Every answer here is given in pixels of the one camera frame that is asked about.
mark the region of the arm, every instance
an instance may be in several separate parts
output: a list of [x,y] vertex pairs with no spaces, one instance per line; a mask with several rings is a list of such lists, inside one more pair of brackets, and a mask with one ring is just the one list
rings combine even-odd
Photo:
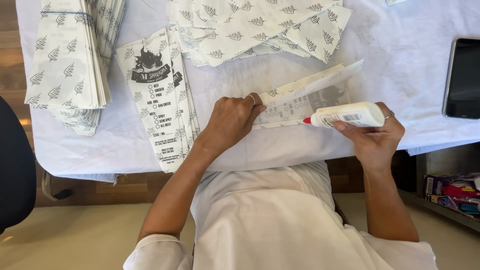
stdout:
[[[385,104],[377,105],[385,116],[390,114]],[[368,233],[387,240],[418,242],[417,229],[398,195],[390,170],[393,154],[405,133],[402,124],[390,117],[383,127],[359,128],[337,122],[335,129],[352,140],[363,167]]]
[[151,234],[180,238],[195,190],[207,167],[251,130],[266,109],[260,97],[221,98],[215,103],[207,127],[196,138],[190,153],[165,184],[147,213],[138,240]]

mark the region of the white tablecloth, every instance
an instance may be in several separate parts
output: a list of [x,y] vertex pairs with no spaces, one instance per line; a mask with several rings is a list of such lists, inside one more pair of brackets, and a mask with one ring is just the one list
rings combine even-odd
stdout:
[[[127,0],[117,46],[168,26],[166,0]],[[364,58],[350,79],[352,102],[384,101],[406,128],[399,149],[480,140],[480,122],[442,116],[452,41],[480,38],[480,1],[344,0],[353,15],[340,50],[328,65],[315,58],[271,54],[196,68],[185,61],[198,121],[203,129],[222,96],[263,93],[328,67]],[[40,20],[40,1],[17,0],[18,23],[29,77]],[[113,102],[102,110],[93,137],[63,127],[46,110],[32,110],[36,157],[53,175],[161,170],[132,95],[115,61],[108,76]],[[211,170],[252,170],[352,156],[349,140],[311,125],[254,130],[221,155]],[[102,176],[90,176],[101,180]]]

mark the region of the glue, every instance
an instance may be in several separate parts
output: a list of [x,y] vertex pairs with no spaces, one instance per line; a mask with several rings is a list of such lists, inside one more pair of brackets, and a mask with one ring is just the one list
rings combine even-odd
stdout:
[[333,128],[338,121],[357,127],[383,126],[385,117],[380,107],[370,101],[320,108],[311,117],[303,119],[304,123],[314,126]]

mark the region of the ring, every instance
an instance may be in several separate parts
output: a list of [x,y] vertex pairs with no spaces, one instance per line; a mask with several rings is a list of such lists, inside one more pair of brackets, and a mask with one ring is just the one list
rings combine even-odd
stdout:
[[251,97],[253,99],[253,104],[254,105],[257,103],[257,101],[255,100],[255,98],[252,95],[247,95],[247,97]]
[[390,118],[390,117],[392,117],[392,116],[394,116],[394,115],[395,115],[395,113],[392,112],[392,111],[390,111],[390,114],[389,114],[387,117],[385,117],[385,119]]

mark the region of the person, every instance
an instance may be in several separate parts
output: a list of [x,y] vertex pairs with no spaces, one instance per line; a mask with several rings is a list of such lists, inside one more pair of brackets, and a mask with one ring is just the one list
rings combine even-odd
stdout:
[[[391,113],[377,104],[385,116]],[[255,93],[215,103],[208,125],[151,206],[124,269],[436,269],[390,171],[405,131],[394,116],[378,128],[335,124],[363,166],[368,233],[342,225],[324,161],[205,173],[265,109]],[[189,209],[194,256],[179,241]]]

